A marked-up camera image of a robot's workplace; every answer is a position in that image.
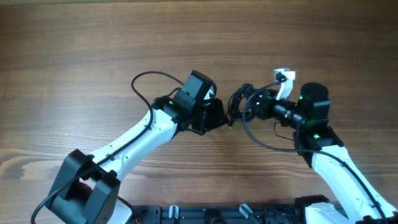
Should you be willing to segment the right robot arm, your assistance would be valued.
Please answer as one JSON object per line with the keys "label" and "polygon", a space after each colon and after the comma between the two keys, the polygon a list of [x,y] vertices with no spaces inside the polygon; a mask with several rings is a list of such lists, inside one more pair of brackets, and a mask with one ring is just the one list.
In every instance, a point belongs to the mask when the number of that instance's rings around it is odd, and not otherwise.
{"label": "right robot arm", "polygon": [[293,151],[322,177],[343,207],[343,212],[336,211],[322,195],[298,198],[305,223],[397,223],[397,209],[375,191],[328,125],[327,87],[306,83],[294,103],[268,85],[255,91],[244,107],[258,118],[275,118],[294,128]]}

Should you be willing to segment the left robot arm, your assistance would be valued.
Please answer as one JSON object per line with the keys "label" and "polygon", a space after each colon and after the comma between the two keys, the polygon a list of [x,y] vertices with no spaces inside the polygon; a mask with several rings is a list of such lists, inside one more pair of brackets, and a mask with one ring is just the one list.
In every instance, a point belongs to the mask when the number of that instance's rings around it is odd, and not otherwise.
{"label": "left robot arm", "polygon": [[46,207],[65,223],[139,223],[134,209],[119,197],[121,182],[154,149],[179,132],[203,135],[227,123],[215,82],[196,70],[182,86],[145,102],[147,114],[108,145],[64,159]]}

